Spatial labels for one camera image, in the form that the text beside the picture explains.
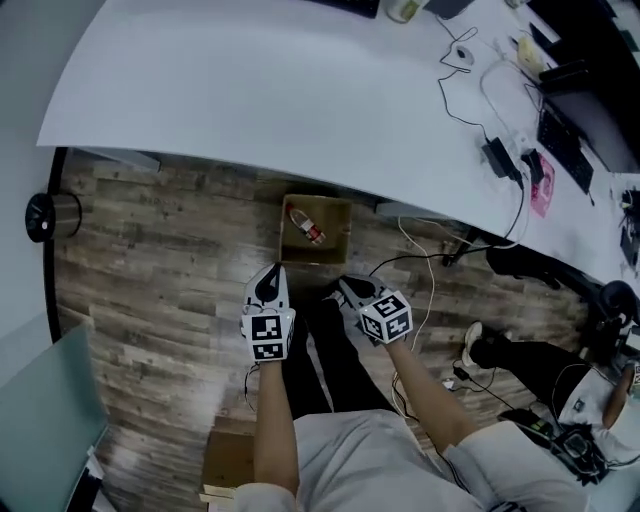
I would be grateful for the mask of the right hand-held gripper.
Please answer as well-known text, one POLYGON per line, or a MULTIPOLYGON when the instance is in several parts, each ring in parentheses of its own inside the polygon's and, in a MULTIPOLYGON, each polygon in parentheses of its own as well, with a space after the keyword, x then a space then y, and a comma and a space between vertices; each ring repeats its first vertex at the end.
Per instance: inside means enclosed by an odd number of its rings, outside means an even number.
POLYGON ((345 302, 357 312, 358 327, 374 343, 389 344, 413 329, 412 311, 401 293, 387 293, 374 276, 346 274, 338 280, 345 302))

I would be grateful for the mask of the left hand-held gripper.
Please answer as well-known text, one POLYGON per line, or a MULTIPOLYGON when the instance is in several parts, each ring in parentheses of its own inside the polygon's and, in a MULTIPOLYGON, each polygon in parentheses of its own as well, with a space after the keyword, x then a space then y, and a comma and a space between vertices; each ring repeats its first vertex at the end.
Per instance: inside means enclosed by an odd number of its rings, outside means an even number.
POLYGON ((262 268, 245 286, 241 334, 254 361, 283 361, 294 332, 296 312, 287 308, 286 271, 280 263, 262 268))

